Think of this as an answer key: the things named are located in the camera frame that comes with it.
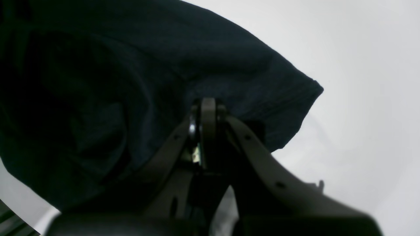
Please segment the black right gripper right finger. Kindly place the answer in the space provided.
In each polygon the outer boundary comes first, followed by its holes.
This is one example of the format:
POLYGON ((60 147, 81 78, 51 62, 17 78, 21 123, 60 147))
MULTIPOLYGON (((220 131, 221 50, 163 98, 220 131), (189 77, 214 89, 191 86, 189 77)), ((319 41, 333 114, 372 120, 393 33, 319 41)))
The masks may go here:
POLYGON ((244 122, 214 108, 216 154, 222 187, 216 193, 215 224, 233 219, 227 203, 235 203, 233 236, 381 236, 366 213, 323 194, 279 164, 244 122))

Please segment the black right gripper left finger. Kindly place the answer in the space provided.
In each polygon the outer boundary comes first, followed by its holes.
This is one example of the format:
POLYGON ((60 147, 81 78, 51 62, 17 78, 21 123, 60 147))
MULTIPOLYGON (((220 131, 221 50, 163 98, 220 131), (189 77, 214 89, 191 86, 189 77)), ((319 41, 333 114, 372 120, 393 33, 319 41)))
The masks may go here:
POLYGON ((62 213, 47 236, 207 236, 193 217, 194 178, 208 167, 203 142, 215 143, 217 102, 193 103, 188 117, 141 169, 85 204, 62 213))

